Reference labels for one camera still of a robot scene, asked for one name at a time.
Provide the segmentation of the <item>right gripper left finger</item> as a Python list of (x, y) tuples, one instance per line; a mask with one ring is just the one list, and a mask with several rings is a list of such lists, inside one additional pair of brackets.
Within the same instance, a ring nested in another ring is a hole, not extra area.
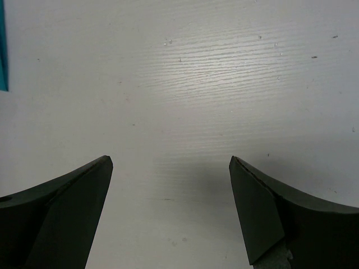
[(104, 155), (1, 197), (1, 268), (85, 268), (112, 171)]

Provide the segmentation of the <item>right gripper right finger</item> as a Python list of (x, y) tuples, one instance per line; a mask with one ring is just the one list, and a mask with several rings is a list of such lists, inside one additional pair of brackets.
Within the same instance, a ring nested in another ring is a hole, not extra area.
[(229, 173), (253, 268), (358, 267), (358, 208), (295, 189), (236, 156)]

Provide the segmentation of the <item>teal t-shirt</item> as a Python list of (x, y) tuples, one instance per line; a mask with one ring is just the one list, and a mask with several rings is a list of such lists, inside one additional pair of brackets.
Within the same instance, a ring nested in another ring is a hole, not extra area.
[(1, 91), (8, 91), (8, 54), (4, 0), (0, 2)]

